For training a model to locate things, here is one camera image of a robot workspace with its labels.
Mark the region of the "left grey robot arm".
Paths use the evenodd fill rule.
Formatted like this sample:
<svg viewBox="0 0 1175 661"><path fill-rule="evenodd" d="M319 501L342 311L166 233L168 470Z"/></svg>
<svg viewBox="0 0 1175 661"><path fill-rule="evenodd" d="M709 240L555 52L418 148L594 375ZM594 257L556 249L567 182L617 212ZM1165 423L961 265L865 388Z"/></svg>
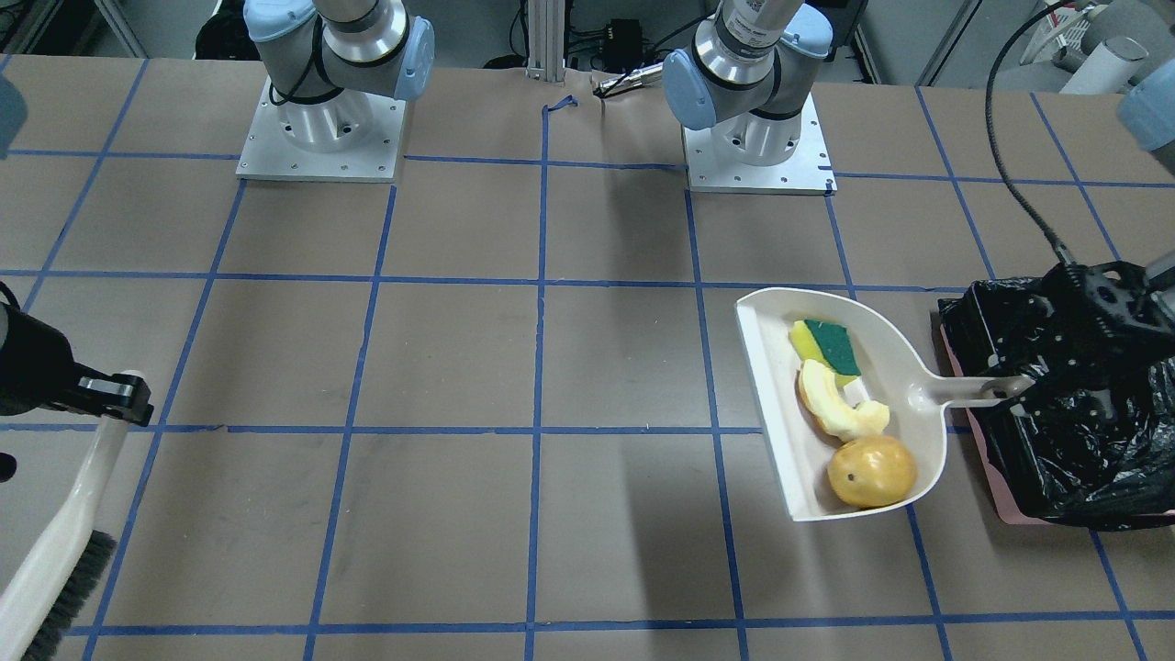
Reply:
<svg viewBox="0 0 1175 661"><path fill-rule="evenodd" d="M834 193L834 178L799 151L815 148L810 129L811 87L831 49L826 16L801 1L721 1L701 16L687 49L662 65L665 99L687 146L701 146L716 164L689 163L694 183L744 186L752 193ZM972 313L964 328L986 331L988 348L1010 339L1030 356L1054 352L1065 365L1108 371L1171 357L1169 286L1124 261L1082 267L1013 183L996 141L994 79L987 80L983 119L991 156L1003 187L1045 234L1058 256L1040 279L1041 309L1020 301L998 312Z"/></svg>

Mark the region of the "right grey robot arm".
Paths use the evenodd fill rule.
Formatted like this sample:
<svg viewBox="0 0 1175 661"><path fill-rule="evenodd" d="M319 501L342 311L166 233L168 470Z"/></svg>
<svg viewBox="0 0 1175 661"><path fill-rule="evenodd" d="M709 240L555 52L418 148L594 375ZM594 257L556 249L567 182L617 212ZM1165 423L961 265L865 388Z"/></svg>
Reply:
<svg viewBox="0 0 1175 661"><path fill-rule="evenodd" d="M267 70L236 167L242 180L392 183L408 102L423 96L435 31L400 1L247 1L243 20ZM35 409L146 426L139 375L78 363L54 328L4 288L4 417Z"/></svg>

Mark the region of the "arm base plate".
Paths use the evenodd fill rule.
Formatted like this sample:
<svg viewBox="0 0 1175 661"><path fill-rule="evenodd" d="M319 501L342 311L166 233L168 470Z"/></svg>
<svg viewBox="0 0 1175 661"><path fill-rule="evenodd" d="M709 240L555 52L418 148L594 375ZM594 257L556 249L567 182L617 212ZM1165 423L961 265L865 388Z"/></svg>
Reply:
<svg viewBox="0 0 1175 661"><path fill-rule="evenodd" d="M761 119L745 113L709 129L684 127L689 189L713 194L838 193L814 97L792 119Z"/></svg>
<svg viewBox="0 0 1175 661"><path fill-rule="evenodd" d="M239 178L270 183L392 186L408 102L345 89L322 104L278 104L266 83L247 131Z"/></svg>

